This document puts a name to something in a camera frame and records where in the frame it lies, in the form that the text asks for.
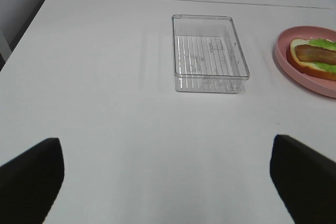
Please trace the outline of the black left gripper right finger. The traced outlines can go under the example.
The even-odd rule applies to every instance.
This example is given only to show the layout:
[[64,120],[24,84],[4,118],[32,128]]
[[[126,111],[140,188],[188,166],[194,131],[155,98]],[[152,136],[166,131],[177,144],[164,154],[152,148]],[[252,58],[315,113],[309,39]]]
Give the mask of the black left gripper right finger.
[[270,177],[294,223],[335,223],[335,162],[289,135],[276,135]]

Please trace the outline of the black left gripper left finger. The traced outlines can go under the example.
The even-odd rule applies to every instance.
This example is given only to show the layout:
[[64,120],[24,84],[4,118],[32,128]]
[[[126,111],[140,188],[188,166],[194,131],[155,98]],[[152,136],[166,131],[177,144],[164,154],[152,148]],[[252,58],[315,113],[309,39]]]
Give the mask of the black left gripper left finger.
[[64,176],[58,138],[47,138],[3,164],[1,223],[43,223]]

